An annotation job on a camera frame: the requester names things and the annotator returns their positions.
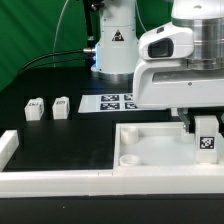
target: white block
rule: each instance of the white block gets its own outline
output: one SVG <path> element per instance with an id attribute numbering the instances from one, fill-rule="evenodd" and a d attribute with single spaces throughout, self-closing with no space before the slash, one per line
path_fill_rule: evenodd
<path id="1" fill-rule="evenodd" d="M 19 146 L 17 131 L 6 131 L 0 138 L 0 172 Z"/>
<path id="2" fill-rule="evenodd" d="M 217 135 L 219 122 L 215 116 L 196 116 L 196 152 L 195 160 L 198 163 L 217 163 Z"/>
<path id="3" fill-rule="evenodd" d="M 179 117 L 177 108 L 171 108 L 171 116 Z"/>
<path id="4" fill-rule="evenodd" d="M 67 119 L 70 111 L 69 98 L 56 98 L 53 105 L 53 116 L 55 120 Z"/>
<path id="5" fill-rule="evenodd" d="M 44 113 L 44 101 L 42 98 L 29 100 L 25 107 L 27 121 L 38 121 Z"/>

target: marker sticker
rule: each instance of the marker sticker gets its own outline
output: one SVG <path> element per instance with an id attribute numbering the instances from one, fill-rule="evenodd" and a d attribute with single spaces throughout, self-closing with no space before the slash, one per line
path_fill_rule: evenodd
<path id="1" fill-rule="evenodd" d="M 117 30 L 117 32 L 115 33 L 112 41 L 124 41 L 124 38 L 123 38 L 120 30 Z"/>
<path id="2" fill-rule="evenodd" d="M 84 95 L 79 106 L 79 113 L 99 113 L 116 111 L 138 111 L 133 102 L 132 93 Z"/>
<path id="3" fill-rule="evenodd" d="M 215 138 L 214 137 L 200 137 L 200 149 L 214 149 Z"/>

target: green backdrop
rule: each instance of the green backdrop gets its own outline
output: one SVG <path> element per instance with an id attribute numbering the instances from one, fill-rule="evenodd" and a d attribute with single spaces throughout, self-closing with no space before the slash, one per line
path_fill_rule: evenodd
<path id="1" fill-rule="evenodd" d="M 53 51 L 56 27 L 65 1 L 0 1 L 0 90 L 13 80 L 27 61 Z M 171 4 L 165 0 L 138 0 L 138 5 L 147 30 L 170 21 Z M 92 15 L 96 39 L 99 39 L 98 19 L 99 15 Z M 137 36 L 142 33 L 137 21 Z M 86 30 L 83 4 L 82 1 L 70 0 L 59 30 L 56 51 L 84 47 Z M 76 65 L 78 62 L 63 64 Z"/>

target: black surface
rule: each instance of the black surface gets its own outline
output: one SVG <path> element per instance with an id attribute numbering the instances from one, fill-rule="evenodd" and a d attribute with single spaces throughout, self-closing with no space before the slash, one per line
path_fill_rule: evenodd
<path id="1" fill-rule="evenodd" d="M 85 68 L 37 69 L 0 94 L 0 128 L 18 129 L 20 147 L 7 171 L 112 169 L 117 123 L 168 121 L 167 111 L 78 113 L 82 95 L 132 92 L 132 83 L 91 79 Z M 68 120 L 53 120 L 55 98 L 70 97 Z M 41 121 L 25 120 L 24 107 L 42 97 Z"/>
<path id="2" fill-rule="evenodd" d="M 84 68 L 40 69 L 18 77 L 0 93 L 0 134 L 18 129 L 20 148 L 5 171 L 112 168 L 116 123 L 170 120 L 168 111 L 78 114 L 82 94 L 131 92 L 131 83 L 88 78 Z M 40 122 L 26 122 L 24 107 L 43 97 Z M 53 121 L 56 97 L 70 96 L 67 121 Z M 142 195 L 0 199 L 3 224 L 223 224 L 224 195 Z"/>

